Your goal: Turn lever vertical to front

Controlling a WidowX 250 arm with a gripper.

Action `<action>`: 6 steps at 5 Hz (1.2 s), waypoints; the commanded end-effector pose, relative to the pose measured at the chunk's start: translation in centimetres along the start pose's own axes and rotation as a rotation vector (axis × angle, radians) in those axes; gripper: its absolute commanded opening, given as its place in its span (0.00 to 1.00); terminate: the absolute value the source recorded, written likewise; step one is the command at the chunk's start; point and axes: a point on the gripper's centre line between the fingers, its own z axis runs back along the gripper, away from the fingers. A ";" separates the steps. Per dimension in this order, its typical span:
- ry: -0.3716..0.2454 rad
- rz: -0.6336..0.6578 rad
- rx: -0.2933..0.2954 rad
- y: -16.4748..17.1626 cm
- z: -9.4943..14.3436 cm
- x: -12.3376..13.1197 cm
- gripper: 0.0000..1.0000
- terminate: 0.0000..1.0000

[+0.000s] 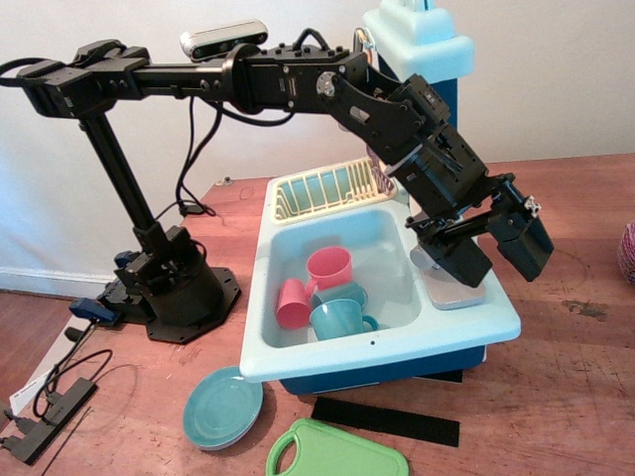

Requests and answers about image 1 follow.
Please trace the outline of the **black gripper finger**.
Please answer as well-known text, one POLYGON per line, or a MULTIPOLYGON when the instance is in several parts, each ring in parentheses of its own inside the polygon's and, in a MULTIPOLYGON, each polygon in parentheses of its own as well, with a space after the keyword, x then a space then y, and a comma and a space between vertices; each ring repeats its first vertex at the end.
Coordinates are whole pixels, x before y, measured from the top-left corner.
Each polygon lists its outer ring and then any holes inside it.
POLYGON ((476 288, 492 269, 492 262, 471 238, 445 244, 419 236, 418 244, 436 265, 471 288, 476 288))
POLYGON ((541 275, 554 251, 540 211, 532 195, 520 201, 501 196, 488 218, 488 232, 497 241, 497 250, 527 282, 541 275))

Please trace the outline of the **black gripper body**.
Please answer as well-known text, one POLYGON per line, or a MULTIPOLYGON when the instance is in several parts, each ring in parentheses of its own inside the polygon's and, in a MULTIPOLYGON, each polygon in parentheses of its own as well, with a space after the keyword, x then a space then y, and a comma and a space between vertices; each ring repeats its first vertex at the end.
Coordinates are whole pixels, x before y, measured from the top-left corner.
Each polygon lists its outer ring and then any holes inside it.
POLYGON ((488 232, 516 238, 514 176, 493 176, 453 126, 421 122, 384 130, 384 163, 423 209, 408 225, 421 243, 453 243, 488 232))

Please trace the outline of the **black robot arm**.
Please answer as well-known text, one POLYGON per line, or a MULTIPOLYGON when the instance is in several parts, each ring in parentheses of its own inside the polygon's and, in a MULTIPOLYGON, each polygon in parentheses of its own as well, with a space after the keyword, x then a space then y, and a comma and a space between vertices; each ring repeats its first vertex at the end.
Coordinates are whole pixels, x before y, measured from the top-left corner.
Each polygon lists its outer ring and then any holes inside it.
POLYGON ((140 251, 118 261, 114 282, 99 297, 71 305, 94 324, 140 323, 154 340, 186 343, 221 325, 240 294, 232 273, 209 266, 185 229, 164 229, 154 218, 107 120, 118 101, 151 95, 198 97, 214 108, 229 103, 242 115, 276 109, 331 116, 420 205, 408 227, 464 285, 479 285, 491 269, 477 235, 493 236, 528 281, 554 250, 538 204, 515 187, 513 175, 488 171, 422 76, 396 80, 363 53, 331 48, 322 37, 271 50, 235 42, 210 60, 174 65, 152 63, 144 48, 103 40, 80 48, 69 63, 8 61, 1 83, 22 89, 39 114, 78 122, 132 220, 140 251))

